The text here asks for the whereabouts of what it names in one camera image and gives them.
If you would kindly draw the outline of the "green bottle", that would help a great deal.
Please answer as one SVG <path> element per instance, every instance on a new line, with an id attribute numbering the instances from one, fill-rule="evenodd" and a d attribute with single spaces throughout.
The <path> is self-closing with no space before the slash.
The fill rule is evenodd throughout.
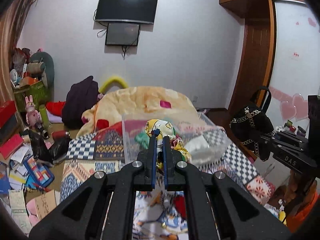
<path id="1" fill-rule="evenodd" d="M 49 128 L 51 123 L 48 118 L 47 110 L 45 105 L 39 105 L 39 113 L 41 115 L 42 123 L 45 128 Z"/>

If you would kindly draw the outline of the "red book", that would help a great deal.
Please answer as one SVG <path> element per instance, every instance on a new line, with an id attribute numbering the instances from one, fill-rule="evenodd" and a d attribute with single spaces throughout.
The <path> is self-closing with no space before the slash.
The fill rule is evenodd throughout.
<path id="1" fill-rule="evenodd" d="M 19 134 L 13 135 L 1 148 L 1 155 L 4 159 L 8 159 L 17 149 L 23 145 L 23 139 Z"/>

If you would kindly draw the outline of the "patterned patchwork bed cover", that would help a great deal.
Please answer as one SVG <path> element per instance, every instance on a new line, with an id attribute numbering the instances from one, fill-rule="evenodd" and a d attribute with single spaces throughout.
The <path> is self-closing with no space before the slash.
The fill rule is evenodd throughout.
<path id="1" fill-rule="evenodd" d="M 60 200 L 65 200 L 94 172 L 106 174 L 124 166 L 124 146 L 121 123 L 99 133 L 87 134 L 71 140 L 63 167 Z M 240 151 L 231 143 L 219 160 L 198 167 L 201 171 L 225 172 L 241 188 L 247 190 L 261 205 L 275 191 Z M 137 192 L 133 239 L 188 239 L 187 221 L 183 218 L 182 192 L 167 192 L 162 175 L 157 174 L 156 188 L 151 192 Z"/>

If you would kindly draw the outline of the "white drawstring pouch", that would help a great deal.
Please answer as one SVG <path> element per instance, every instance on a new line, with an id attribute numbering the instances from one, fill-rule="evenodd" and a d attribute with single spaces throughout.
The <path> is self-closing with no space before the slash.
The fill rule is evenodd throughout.
<path id="1" fill-rule="evenodd" d="M 188 141 L 184 148 L 191 155 L 190 162 L 195 166 L 215 163 L 222 157 L 221 149 L 209 144 L 202 135 Z"/>

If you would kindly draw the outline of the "red velvet pouch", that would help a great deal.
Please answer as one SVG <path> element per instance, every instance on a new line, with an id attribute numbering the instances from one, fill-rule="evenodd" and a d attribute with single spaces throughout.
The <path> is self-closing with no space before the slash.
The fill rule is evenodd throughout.
<path id="1" fill-rule="evenodd" d="M 185 197 L 182 195 L 176 195 L 173 198 L 173 205 L 178 212 L 178 214 L 181 216 L 182 219 L 187 220 L 187 211 L 185 207 Z"/>

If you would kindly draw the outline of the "striped pink curtain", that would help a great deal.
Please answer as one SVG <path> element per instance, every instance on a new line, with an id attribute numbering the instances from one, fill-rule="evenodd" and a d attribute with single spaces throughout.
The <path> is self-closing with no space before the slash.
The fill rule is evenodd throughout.
<path id="1" fill-rule="evenodd" d="M 12 55 L 33 0 L 1 0 L 1 103 L 14 100 L 10 81 Z"/>

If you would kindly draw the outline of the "grey green plush toy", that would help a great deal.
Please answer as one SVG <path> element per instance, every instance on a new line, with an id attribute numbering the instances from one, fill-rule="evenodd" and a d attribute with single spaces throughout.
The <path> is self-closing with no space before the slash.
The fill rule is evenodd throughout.
<path id="1" fill-rule="evenodd" d="M 31 55 L 27 64 L 27 72 L 41 76 L 46 88 L 52 88 L 54 85 L 54 61 L 47 52 L 41 51 Z"/>

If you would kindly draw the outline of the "red gift box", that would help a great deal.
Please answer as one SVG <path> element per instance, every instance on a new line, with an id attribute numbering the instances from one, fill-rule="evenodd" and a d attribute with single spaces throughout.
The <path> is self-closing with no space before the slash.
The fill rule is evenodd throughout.
<path id="1" fill-rule="evenodd" d="M 0 106 L 0 128 L 16 113 L 14 101 L 6 101 Z"/>

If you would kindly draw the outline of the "dark purple jacket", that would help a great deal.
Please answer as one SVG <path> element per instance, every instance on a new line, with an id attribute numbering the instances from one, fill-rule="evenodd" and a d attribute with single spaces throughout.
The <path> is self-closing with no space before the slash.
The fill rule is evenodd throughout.
<path id="1" fill-rule="evenodd" d="M 71 86 L 62 108 L 62 122 L 67 128 L 80 129 L 83 126 L 82 114 L 97 103 L 98 89 L 98 83 L 93 80 L 93 76 Z"/>

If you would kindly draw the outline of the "red cushion on floor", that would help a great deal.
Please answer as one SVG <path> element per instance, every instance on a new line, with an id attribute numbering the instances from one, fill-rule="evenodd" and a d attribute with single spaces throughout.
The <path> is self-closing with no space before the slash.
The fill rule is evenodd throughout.
<path id="1" fill-rule="evenodd" d="M 65 101 L 58 101 L 58 102 L 47 102 L 46 109 L 48 112 L 55 116 L 62 116 L 62 109 L 65 106 Z"/>

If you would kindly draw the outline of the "green knit cloth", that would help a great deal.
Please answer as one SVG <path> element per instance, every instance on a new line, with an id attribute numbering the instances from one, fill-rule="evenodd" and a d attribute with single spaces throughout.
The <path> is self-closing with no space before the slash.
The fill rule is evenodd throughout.
<path id="1" fill-rule="evenodd" d="M 143 150 L 149 148 L 149 140 L 150 138 L 145 132 L 140 132 L 135 136 L 135 142 L 138 143 Z"/>

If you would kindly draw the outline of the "yellow curved foam tube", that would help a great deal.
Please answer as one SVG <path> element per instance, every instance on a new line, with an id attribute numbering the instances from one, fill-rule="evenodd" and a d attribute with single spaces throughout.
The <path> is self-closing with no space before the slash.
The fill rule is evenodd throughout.
<path id="1" fill-rule="evenodd" d="M 99 93 L 105 94 L 112 86 L 117 86 L 120 89 L 128 88 L 127 82 L 120 76 L 113 75 L 109 77 L 99 88 Z"/>

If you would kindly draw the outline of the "beige fleece blanket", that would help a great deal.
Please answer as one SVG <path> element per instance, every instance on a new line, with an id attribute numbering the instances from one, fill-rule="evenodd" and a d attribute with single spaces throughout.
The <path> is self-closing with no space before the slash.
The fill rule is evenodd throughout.
<path id="1" fill-rule="evenodd" d="M 105 94 L 92 108 L 84 111 L 82 118 L 86 122 L 76 137 L 93 133 L 100 119 L 107 120 L 112 126 L 125 114 L 179 111 L 197 114 L 190 99 L 175 90 L 154 86 L 119 89 Z"/>

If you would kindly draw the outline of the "small black wall monitor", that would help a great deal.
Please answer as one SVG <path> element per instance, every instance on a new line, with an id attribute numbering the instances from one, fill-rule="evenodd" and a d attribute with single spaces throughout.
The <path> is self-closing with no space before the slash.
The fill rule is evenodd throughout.
<path id="1" fill-rule="evenodd" d="M 106 32 L 106 46 L 137 46 L 140 24 L 109 23 Z"/>

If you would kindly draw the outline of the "green storage box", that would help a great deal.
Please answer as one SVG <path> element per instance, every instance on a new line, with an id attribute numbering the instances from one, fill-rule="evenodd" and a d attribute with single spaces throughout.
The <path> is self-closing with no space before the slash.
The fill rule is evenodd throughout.
<path id="1" fill-rule="evenodd" d="M 13 89 L 17 110 L 25 112 L 25 97 L 33 96 L 35 108 L 39 110 L 40 105 L 45 105 L 52 98 L 52 93 L 49 88 L 46 88 L 42 81 L 39 81 L 31 86 Z"/>

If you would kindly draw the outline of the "clear plastic storage bin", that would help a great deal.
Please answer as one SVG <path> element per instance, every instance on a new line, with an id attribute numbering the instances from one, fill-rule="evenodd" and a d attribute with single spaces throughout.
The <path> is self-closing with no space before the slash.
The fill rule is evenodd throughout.
<path id="1" fill-rule="evenodd" d="M 184 147 L 195 137 L 204 136 L 209 144 L 221 149 L 222 155 L 231 143 L 223 128 L 216 126 L 201 112 L 196 115 L 184 111 L 125 114 L 121 123 L 125 163 L 136 160 L 138 152 L 143 150 L 135 142 L 135 136 L 140 132 L 145 132 L 149 136 L 153 129 L 160 129 L 163 137 L 168 136 L 171 148 L 180 151 L 187 162 L 191 161 L 191 155 Z"/>

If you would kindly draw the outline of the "white sliding wardrobe door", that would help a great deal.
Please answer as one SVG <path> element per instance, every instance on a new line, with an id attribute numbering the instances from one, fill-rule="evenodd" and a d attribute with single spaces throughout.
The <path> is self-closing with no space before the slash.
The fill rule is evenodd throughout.
<path id="1" fill-rule="evenodd" d="M 290 120 L 309 129 L 308 96 L 319 94 L 319 22 L 303 2 L 271 0 L 275 50 L 267 116 L 273 126 Z"/>

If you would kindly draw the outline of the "wooden door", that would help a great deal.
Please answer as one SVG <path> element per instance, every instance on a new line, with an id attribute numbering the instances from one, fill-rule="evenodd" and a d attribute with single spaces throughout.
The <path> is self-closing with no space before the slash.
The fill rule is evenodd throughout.
<path id="1" fill-rule="evenodd" d="M 266 18 L 246 19 L 238 75 L 228 107 L 230 114 L 246 105 L 263 85 L 270 48 L 271 24 Z"/>

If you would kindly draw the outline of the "pink rabbit toy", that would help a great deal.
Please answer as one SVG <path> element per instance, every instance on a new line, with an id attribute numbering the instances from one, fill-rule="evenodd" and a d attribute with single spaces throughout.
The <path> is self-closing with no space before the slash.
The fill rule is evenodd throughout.
<path id="1" fill-rule="evenodd" d="M 33 102 L 33 96 L 25 97 L 26 122 L 32 129 L 40 130 L 42 126 L 42 118 Z"/>

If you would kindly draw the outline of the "large black wall television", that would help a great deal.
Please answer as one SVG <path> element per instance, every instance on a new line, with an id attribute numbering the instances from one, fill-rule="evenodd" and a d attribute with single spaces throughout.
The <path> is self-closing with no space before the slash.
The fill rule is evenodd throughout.
<path id="1" fill-rule="evenodd" d="M 158 0 L 99 0 L 98 22 L 154 24 Z"/>

